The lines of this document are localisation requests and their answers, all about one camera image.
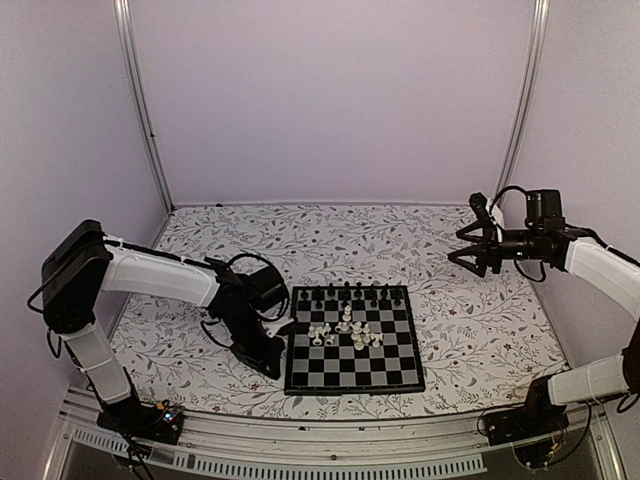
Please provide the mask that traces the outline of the black white chess board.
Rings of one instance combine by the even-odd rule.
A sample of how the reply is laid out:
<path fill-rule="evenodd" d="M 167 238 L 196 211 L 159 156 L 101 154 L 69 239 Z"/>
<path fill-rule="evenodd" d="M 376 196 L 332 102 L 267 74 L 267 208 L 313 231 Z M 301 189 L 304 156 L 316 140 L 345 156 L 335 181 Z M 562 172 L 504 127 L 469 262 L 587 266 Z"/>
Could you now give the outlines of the black white chess board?
<path fill-rule="evenodd" d="M 284 393 L 421 393 L 425 379 L 408 290 L 361 283 L 292 290 Z"/>

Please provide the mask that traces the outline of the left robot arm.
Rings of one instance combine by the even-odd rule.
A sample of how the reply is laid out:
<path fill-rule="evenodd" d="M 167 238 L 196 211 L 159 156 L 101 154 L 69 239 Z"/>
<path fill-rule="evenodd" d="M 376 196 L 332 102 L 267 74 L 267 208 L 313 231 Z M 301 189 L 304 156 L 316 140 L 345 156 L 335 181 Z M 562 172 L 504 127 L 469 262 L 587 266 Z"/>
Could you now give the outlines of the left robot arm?
<path fill-rule="evenodd" d="M 27 305 L 34 309 L 34 301 L 41 301 L 37 313 L 75 359 L 102 410 L 126 433 L 138 434 L 148 426 L 148 409 L 99 325 L 99 296 L 124 292 L 203 308 L 226 326 L 231 351 L 241 363 L 277 379 L 284 343 L 264 325 L 271 308 L 285 312 L 290 295 L 283 276 L 266 258 L 253 273 L 236 272 L 234 264 L 244 257 L 196 261 L 111 237 L 100 222 L 87 219 L 44 261 L 41 284 Z"/>

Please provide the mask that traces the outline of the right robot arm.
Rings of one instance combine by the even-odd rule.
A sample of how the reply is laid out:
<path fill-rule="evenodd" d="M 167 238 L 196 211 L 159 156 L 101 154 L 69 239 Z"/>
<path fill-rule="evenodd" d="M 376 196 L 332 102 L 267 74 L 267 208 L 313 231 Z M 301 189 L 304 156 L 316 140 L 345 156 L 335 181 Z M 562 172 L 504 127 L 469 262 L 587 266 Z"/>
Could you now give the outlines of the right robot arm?
<path fill-rule="evenodd" d="M 562 342 L 585 317 L 592 333 L 581 333 L 568 350 L 571 369 L 534 380 L 517 427 L 537 436 L 552 424 L 556 410 L 582 401 L 605 401 L 639 394 L 639 267 L 603 246 L 593 232 L 563 225 L 503 230 L 476 221 L 459 230 L 465 246 L 450 253 L 451 262 L 479 277 L 497 273 L 506 260 L 538 260 L 552 270 L 540 290 L 544 306 L 558 321 Z"/>

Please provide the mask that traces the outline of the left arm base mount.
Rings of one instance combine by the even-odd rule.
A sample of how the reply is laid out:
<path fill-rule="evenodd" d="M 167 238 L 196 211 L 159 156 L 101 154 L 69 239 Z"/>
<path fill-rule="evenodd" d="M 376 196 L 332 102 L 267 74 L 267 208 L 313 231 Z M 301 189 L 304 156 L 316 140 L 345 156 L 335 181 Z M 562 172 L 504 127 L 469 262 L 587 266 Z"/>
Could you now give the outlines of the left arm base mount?
<path fill-rule="evenodd" d="M 135 396 L 113 404 L 100 400 L 99 404 L 99 427 L 115 431 L 128 439 L 139 438 L 169 445 L 178 444 L 184 423 L 181 405 L 169 400 L 145 404 Z"/>

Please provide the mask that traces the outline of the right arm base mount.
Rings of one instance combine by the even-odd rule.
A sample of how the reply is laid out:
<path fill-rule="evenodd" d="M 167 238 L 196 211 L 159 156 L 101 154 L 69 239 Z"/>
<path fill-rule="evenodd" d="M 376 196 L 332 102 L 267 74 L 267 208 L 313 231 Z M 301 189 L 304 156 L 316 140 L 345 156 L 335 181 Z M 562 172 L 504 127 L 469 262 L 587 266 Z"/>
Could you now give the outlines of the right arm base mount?
<path fill-rule="evenodd" d="M 548 400 L 484 409 L 476 420 L 477 432 L 490 446 L 503 445 L 560 432 L 569 427 L 565 406 Z"/>

